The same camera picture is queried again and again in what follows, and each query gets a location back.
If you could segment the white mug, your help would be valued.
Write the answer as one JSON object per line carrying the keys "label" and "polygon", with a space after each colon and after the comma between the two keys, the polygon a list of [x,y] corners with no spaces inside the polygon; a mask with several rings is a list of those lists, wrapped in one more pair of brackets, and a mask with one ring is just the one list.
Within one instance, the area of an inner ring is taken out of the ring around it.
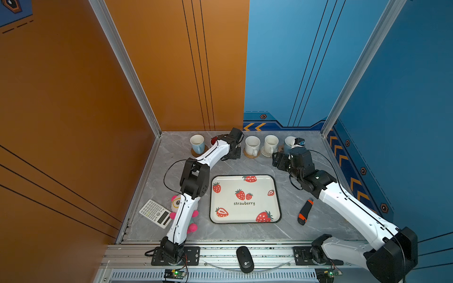
{"label": "white mug", "polygon": [[257,136],[249,136],[245,139],[245,153],[251,158],[256,158],[260,150],[261,141]]}
{"label": "white mug", "polygon": [[274,154],[278,152],[278,144],[278,137],[271,134],[265,137],[263,148],[266,152]]}

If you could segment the light blue mug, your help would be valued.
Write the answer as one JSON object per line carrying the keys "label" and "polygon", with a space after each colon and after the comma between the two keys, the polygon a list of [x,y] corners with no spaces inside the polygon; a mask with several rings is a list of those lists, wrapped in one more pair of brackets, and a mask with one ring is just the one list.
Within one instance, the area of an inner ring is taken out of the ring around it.
{"label": "light blue mug", "polygon": [[194,151],[196,151],[197,153],[201,153],[204,150],[205,145],[204,136],[200,134],[195,134],[190,138],[190,143]]}

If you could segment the matte brown round coaster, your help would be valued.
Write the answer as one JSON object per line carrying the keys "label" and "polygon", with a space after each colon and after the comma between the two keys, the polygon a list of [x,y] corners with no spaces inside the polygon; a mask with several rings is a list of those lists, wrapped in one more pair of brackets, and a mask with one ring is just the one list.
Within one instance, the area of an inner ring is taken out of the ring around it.
{"label": "matte brown round coaster", "polygon": [[194,151],[193,148],[191,148],[191,155],[195,158],[203,155],[204,153],[206,153],[208,151],[209,147],[207,145],[204,145],[204,150],[201,152],[201,153],[197,153],[196,151]]}

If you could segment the tan rattan round coaster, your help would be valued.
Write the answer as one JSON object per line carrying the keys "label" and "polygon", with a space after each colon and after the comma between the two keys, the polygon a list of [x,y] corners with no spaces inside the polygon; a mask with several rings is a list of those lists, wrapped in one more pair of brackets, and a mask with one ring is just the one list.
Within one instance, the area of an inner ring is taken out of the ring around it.
{"label": "tan rattan round coaster", "polygon": [[243,153],[244,153],[244,156],[249,158],[249,159],[256,159],[259,156],[259,154],[257,156],[254,156],[252,154],[248,154],[245,149],[243,150]]}

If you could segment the white woven round coaster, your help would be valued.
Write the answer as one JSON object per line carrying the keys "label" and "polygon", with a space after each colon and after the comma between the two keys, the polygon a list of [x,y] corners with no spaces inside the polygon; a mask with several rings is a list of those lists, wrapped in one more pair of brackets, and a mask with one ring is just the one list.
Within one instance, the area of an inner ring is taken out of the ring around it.
{"label": "white woven round coaster", "polygon": [[266,152],[263,147],[260,149],[260,153],[266,158],[272,158],[272,156],[273,156],[272,153]]}

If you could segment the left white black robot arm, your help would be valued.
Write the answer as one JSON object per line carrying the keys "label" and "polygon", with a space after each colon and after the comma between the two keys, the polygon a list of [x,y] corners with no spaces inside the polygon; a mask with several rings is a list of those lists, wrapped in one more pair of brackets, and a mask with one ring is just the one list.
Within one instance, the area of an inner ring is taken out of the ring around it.
{"label": "left white black robot arm", "polygon": [[163,257],[170,264],[179,264],[185,259],[184,245],[190,221],[199,200],[210,188],[210,171],[218,161],[236,160],[241,157],[241,142],[244,133],[233,128],[229,134],[215,137],[215,143],[197,158],[185,160],[180,179],[179,205],[172,226],[160,242]]}

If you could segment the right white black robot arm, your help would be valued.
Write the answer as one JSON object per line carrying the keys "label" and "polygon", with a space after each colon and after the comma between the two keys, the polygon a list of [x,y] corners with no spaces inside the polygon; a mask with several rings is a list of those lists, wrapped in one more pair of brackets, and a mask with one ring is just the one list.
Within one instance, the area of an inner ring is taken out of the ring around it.
{"label": "right white black robot arm", "polygon": [[366,239],[365,244],[324,234],[311,243],[312,260],[348,262],[368,270],[381,283],[403,283],[418,264],[418,237],[381,218],[349,193],[331,174],[315,168],[311,151],[293,147],[289,154],[272,154],[273,166],[296,179],[299,188],[329,205]]}

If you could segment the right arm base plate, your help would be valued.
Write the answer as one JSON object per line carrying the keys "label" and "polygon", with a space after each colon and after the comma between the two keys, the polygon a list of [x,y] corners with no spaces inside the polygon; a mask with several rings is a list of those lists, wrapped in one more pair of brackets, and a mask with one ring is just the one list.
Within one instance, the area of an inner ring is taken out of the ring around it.
{"label": "right arm base plate", "polygon": [[312,246],[295,246],[293,254],[296,265],[344,265],[341,260],[328,259],[324,255],[319,255]]}

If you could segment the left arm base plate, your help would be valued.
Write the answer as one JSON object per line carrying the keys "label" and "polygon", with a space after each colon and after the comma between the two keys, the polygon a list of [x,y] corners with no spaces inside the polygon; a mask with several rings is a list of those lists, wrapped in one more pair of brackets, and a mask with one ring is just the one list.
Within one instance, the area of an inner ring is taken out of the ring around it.
{"label": "left arm base plate", "polygon": [[178,257],[175,261],[164,254],[162,248],[156,248],[154,251],[151,265],[152,266],[170,266],[170,265],[185,265],[197,266],[199,264],[200,247],[185,246],[182,257]]}

